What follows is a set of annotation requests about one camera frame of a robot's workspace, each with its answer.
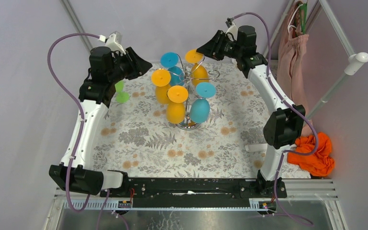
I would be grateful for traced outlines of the orange wine glass back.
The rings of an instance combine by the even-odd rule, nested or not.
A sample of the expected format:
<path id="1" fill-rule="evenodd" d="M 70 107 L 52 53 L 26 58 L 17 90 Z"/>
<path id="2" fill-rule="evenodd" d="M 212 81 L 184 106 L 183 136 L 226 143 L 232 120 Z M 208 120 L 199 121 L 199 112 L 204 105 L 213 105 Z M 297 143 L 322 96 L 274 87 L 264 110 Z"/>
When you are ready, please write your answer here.
<path id="1" fill-rule="evenodd" d="M 188 63 L 193 64 L 190 70 L 190 77 L 194 87 L 199 83 L 209 82 L 207 70 L 201 65 L 204 55 L 198 53 L 196 49 L 192 49 L 186 53 L 184 58 Z"/>

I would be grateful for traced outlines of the green wine glass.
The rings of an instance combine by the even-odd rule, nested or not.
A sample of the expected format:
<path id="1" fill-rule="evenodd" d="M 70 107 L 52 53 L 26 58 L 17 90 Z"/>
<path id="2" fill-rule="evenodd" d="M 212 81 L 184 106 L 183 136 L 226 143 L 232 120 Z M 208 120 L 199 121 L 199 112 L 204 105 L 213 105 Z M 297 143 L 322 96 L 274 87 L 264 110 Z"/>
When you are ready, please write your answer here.
<path id="1" fill-rule="evenodd" d="M 115 84 L 116 101 L 118 103 L 126 103 L 129 100 L 129 94 L 124 91 L 124 82 L 121 80 Z"/>

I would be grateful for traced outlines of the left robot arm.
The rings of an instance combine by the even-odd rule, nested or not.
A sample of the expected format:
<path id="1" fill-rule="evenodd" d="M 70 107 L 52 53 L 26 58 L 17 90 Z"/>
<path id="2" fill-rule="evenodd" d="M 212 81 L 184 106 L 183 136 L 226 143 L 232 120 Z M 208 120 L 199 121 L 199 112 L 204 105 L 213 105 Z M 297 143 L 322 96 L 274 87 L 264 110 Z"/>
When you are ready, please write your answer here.
<path id="1" fill-rule="evenodd" d="M 116 196 L 123 197 L 129 192 L 127 173 L 95 171 L 92 163 L 94 142 L 100 133 L 100 121 L 116 93 L 115 85 L 143 76 L 152 64 L 131 47 L 121 52 L 106 46 L 93 48 L 89 62 L 88 76 L 79 89 L 79 113 L 69 148 L 58 165 L 50 166 L 49 176 L 63 191 L 95 196 L 111 189 Z"/>

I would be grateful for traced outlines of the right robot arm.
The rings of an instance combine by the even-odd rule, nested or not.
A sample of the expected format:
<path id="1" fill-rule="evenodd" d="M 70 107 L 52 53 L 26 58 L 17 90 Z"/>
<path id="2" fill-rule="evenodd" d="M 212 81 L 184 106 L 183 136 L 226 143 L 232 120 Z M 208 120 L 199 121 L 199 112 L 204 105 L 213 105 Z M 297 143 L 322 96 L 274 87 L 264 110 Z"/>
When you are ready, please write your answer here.
<path id="1" fill-rule="evenodd" d="M 255 185 L 259 196 L 268 197 L 280 185 L 284 152 L 291 150 L 301 136 L 305 108 L 294 104 L 273 80 L 268 61 L 256 51 L 256 38 L 255 28 L 249 25 L 240 26 L 236 38 L 230 32 L 218 30 L 196 51 L 214 60 L 235 59 L 237 68 L 257 88 L 270 112 L 263 128 L 268 144 L 265 162 L 258 171 Z"/>

